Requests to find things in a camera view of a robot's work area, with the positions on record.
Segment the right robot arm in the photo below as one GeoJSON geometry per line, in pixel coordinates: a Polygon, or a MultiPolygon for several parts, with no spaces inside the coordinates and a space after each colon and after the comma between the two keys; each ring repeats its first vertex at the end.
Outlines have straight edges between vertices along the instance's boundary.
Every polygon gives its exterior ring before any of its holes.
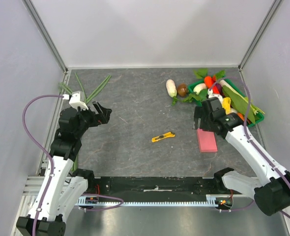
{"type": "Polygon", "coordinates": [[[213,188],[217,193],[227,190],[241,193],[267,216],[290,206],[290,172],[258,143],[237,114],[226,114],[218,98],[209,98],[195,107],[194,126],[225,139],[257,175],[253,179],[233,168],[222,169],[214,174],[213,188]]]}

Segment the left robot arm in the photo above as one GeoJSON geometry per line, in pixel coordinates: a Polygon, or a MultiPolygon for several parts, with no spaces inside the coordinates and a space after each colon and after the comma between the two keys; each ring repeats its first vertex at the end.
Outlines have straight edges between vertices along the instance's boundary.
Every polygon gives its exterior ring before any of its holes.
{"type": "Polygon", "coordinates": [[[49,152],[49,165],[38,196],[27,216],[20,216],[16,227],[24,236],[62,236],[72,208],[83,193],[95,189],[93,171],[77,170],[67,188],[66,178],[82,146],[81,138],[91,127],[107,124],[111,109],[93,103],[95,111],[69,107],[59,115],[59,128],[49,152]]]}

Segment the pink express box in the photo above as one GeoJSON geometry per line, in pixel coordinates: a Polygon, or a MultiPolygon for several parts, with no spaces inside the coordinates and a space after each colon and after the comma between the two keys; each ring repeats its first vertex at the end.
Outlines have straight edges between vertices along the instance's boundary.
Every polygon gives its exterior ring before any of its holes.
{"type": "Polygon", "coordinates": [[[217,152],[217,143],[213,132],[197,130],[198,144],[200,152],[217,152]]]}

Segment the yellow utility knife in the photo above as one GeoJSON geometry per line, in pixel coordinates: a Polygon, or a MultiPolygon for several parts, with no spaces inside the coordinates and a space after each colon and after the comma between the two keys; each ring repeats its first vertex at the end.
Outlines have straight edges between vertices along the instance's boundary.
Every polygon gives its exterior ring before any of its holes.
{"type": "Polygon", "coordinates": [[[151,141],[153,143],[155,143],[155,142],[161,141],[163,139],[173,138],[173,137],[175,137],[175,133],[174,132],[168,132],[168,133],[165,133],[165,134],[162,134],[162,135],[159,135],[159,136],[156,136],[156,137],[152,138],[151,141]]]}

